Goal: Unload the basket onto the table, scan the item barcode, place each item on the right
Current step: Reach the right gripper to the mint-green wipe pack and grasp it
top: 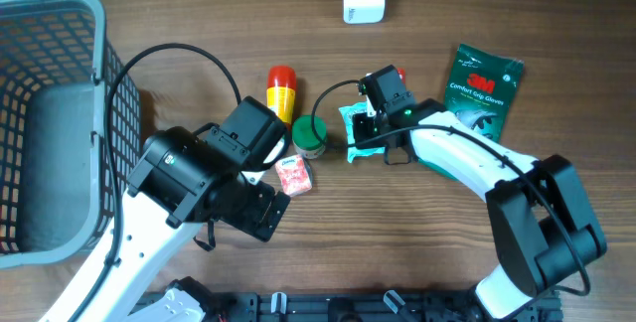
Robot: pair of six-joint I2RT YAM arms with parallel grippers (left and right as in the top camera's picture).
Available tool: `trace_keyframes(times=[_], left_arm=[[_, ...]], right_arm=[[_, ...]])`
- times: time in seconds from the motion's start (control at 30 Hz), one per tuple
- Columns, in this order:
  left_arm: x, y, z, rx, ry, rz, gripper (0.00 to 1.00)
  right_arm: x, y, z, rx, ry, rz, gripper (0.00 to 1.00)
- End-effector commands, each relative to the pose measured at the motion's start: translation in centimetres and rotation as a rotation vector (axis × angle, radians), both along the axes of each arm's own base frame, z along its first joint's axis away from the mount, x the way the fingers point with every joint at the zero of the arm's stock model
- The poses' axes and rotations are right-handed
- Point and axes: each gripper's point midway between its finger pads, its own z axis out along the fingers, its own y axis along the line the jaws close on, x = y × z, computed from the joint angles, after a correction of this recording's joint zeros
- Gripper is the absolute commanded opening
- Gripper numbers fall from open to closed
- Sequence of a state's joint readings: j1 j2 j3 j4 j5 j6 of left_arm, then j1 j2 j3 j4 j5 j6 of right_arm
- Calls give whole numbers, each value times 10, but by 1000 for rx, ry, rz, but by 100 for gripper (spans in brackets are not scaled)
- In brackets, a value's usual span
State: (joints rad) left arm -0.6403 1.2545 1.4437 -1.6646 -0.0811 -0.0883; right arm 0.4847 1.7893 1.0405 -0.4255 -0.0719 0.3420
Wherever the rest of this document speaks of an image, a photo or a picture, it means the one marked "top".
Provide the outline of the teal tissue packet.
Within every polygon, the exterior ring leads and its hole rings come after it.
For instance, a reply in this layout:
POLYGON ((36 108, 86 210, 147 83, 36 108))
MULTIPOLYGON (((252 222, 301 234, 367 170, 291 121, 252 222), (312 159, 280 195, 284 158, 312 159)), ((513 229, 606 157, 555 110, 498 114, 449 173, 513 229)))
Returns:
MULTIPOLYGON (((348 144, 351 144, 354 142, 354 129, 353 129, 354 115, 362 113, 364 117, 373 117, 376 114, 376 112, 373 110, 371 104, 368 101, 357 102, 349 106, 342 106, 339 108, 339 111, 344 120, 348 144)), ((384 147, 367 148, 367 149, 351 147, 347 149, 347 161, 349 163, 352 163, 355 158, 370 157, 377 154, 383 154, 384 152, 385 152, 384 147)))

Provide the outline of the red white small box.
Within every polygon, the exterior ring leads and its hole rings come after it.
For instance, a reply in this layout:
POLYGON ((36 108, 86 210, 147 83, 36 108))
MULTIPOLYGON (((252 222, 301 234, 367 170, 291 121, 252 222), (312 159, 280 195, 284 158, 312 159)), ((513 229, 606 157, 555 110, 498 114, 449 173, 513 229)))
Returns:
POLYGON ((280 159, 274 167, 287 196, 298 196, 312 189, 310 170, 302 156, 293 155, 280 159))

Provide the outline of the red coffee stick sachet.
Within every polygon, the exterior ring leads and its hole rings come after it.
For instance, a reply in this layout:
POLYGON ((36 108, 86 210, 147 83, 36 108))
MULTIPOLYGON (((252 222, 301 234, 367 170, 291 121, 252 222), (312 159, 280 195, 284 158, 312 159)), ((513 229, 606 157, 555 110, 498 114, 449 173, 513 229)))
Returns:
POLYGON ((405 85, 405 71, 402 68, 397 68, 398 75, 400 77, 401 82, 405 85))

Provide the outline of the green lid jar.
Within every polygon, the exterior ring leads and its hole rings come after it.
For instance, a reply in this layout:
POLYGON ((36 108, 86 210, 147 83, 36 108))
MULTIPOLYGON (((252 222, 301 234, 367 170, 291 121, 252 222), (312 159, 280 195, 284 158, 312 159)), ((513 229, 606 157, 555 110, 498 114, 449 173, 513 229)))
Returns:
POLYGON ((311 125, 311 116, 303 115, 297 118, 292 125, 292 140, 296 152, 305 159, 316 159, 326 149, 327 127, 324 120, 314 117, 314 125, 311 125))

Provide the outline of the green snack bag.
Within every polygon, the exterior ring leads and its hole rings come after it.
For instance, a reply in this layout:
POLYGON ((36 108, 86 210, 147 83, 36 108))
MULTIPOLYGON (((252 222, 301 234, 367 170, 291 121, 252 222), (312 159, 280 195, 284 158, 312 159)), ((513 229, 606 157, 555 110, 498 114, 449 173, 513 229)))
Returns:
POLYGON ((498 143, 523 71, 521 60, 461 44, 448 76, 443 105, 465 126, 498 143))

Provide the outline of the red yellow sauce bottle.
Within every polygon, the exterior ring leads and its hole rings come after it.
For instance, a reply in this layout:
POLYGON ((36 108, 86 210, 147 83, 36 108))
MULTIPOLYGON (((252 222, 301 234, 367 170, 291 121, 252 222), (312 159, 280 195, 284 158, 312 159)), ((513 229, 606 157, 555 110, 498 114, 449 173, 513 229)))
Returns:
POLYGON ((297 91, 296 72, 289 66, 274 66, 269 70, 266 105, 288 127, 292 125, 297 91))

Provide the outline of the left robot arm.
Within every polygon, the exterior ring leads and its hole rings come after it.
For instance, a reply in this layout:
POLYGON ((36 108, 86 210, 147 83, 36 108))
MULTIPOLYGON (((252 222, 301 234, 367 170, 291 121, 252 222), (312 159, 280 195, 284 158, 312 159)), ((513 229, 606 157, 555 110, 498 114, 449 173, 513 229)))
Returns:
POLYGON ((204 139, 181 126, 150 136, 120 211, 44 320, 124 320, 168 260, 216 221, 269 241, 290 199, 249 175, 289 142, 286 125, 251 96, 204 139))

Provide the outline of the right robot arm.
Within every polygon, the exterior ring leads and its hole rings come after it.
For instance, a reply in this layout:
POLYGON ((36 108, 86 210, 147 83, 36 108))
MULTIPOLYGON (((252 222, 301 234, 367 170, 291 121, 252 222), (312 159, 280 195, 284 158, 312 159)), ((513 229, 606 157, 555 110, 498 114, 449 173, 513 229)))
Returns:
POLYGON ((357 87, 375 114, 353 120, 354 147, 401 148, 485 202, 499 261, 474 288, 485 317, 512 319, 549 293, 565 292, 562 281, 573 274, 583 283, 576 293, 590 292, 586 267, 606 254, 607 241, 568 160, 540 160, 483 137, 440 102, 417 101, 393 66, 357 87))

